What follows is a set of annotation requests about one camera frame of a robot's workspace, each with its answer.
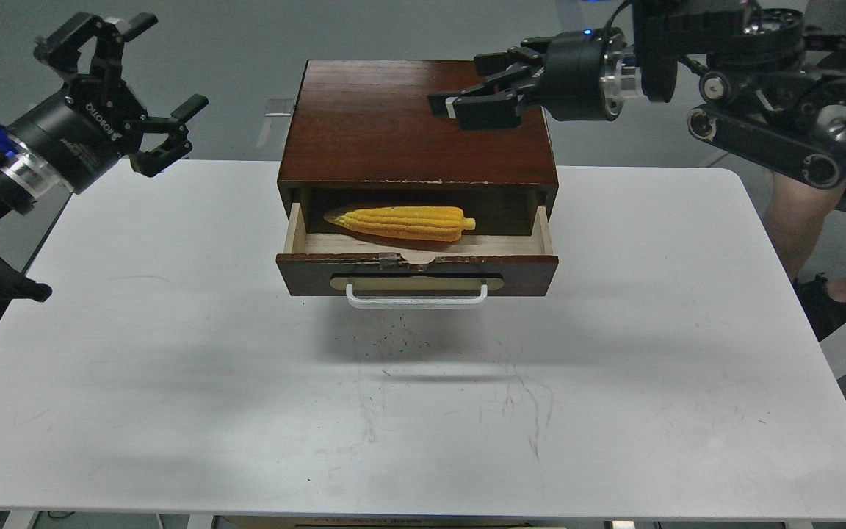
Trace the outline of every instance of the wood grain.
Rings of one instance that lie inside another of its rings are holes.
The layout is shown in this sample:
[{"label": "wood grain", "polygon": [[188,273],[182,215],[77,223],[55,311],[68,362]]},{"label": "wood grain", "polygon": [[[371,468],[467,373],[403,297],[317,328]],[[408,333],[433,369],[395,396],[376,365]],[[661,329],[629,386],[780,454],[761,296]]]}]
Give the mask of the wood grain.
[{"label": "wood grain", "polygon": [[470,61],[309,61],[279,170],[286,211],[304,187],[473,184],[538,190],[549,211],[557,170],[539,109],[496,131],[464,132],[430,113],[427,94],[479,80]]},{"label": "wood grain", "polygon": [[[503,278],[504,286],[489,295],[546,295],[557,270],[555,255],[504,255],[438,257],[429,264],[409,264],[396,256],[377,254],[282,253],[276,265],[291,295],[341,295],[332,288],[332,277],[477,277]],[[379,292],[406,295],[406,292]],[[453,292],[420,292],[420,295],[453,295]]]}]

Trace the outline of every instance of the yellow corn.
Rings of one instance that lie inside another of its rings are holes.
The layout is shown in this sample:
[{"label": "yellow corn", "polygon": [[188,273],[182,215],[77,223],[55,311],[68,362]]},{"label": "yellow corn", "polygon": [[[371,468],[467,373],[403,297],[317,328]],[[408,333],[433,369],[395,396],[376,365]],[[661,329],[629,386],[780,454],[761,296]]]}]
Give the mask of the yellow corn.
[{"label": "yellow corn", "polygon": [[357,207],[332,211],[325,220],[360,234],[395,239],[454,242],[476,220],[455,206]]}]

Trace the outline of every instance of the wooden box top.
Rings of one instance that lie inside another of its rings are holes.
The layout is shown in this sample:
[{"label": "wooden box top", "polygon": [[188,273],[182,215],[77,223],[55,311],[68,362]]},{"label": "wooden box top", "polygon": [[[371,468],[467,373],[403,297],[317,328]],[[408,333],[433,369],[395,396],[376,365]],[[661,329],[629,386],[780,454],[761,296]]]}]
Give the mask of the wooden box top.
[{"label": "wooden box top", "polygon": [[493,131],[430,113],[427,94],[479,81],[471,61],[310,60],[279,170],[286,211],[296,187],[534,185],[552,201],[557,170],[540,108]]}]

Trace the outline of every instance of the white table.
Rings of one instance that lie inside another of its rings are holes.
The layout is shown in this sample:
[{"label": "white table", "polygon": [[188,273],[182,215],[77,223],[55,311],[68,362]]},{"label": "white table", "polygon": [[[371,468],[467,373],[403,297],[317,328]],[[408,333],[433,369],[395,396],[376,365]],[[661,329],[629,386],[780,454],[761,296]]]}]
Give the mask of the white table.
[{"label": "white table", "polygon": [[278,165],[118,165],[0,325],[0,508],[846,520],[846,404],[736,176],[560,168],[546,298],[291,298]]}]

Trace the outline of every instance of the wooden drawer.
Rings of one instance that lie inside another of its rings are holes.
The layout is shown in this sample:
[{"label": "wooden drawer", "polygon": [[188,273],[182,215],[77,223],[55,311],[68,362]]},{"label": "wooden drawer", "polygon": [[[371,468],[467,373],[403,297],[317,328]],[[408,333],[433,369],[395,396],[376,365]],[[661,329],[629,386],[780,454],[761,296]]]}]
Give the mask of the wooden drawer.
[{"label": "wooden drawer", "polygon": [[[280,165],[289,294],[544,295],[557,268],[547,220],[557,171],[540,110],[507,131],[460,131],[427,94],[477,83],[469,61],[310,61]],[[477,222],[456,243],[350,234],[348,204],[446,204]]]}]

